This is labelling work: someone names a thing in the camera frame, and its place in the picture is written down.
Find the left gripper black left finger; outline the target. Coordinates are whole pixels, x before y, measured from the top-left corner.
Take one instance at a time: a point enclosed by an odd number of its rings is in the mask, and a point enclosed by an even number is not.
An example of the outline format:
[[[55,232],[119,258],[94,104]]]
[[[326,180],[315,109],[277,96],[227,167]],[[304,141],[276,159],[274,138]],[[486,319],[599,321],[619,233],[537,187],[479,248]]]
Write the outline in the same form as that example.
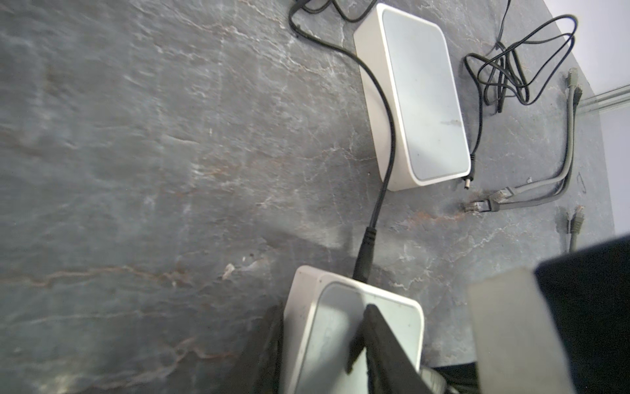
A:
[[[284,305],[271,307],[236,367],[236,393],[278,393],[281,383]]]

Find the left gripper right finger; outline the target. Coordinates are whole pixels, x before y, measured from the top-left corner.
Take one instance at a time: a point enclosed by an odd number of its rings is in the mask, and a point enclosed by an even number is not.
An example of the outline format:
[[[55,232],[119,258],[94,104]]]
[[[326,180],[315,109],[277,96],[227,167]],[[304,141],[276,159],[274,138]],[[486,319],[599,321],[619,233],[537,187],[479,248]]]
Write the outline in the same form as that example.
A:
[[[425,393],[431,389],[405,354],[376,305],[367,305],[363,320],[349,344],[346,374],[362,352],[367,357],[367,388],[370,393]]]

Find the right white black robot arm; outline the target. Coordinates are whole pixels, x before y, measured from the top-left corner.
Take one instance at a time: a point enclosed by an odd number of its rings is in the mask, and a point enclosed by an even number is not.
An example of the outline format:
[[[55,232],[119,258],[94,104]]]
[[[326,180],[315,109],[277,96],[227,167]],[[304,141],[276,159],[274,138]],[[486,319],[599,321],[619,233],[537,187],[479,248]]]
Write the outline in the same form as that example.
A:
[[[474,283],[468,304],[482,392],[628,392],[627,237]]]

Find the white network switch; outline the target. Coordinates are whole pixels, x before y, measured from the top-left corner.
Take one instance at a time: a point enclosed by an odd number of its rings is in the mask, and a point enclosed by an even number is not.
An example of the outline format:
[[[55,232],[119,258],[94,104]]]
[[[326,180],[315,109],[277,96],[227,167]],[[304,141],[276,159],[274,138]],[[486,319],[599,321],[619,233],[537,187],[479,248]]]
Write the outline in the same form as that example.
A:
[[[454,73],[441,28],[377,4],[354,32],[380,174],[395,153],[388,190],[469,174],[472,164]]]
[[[421,361],[424,314],[415,300],[311,266],[295,273],[284,310],[281,393],[366,393],[359,356],[346,373],[349,345],[367,305],[376,305],[411,364]]]

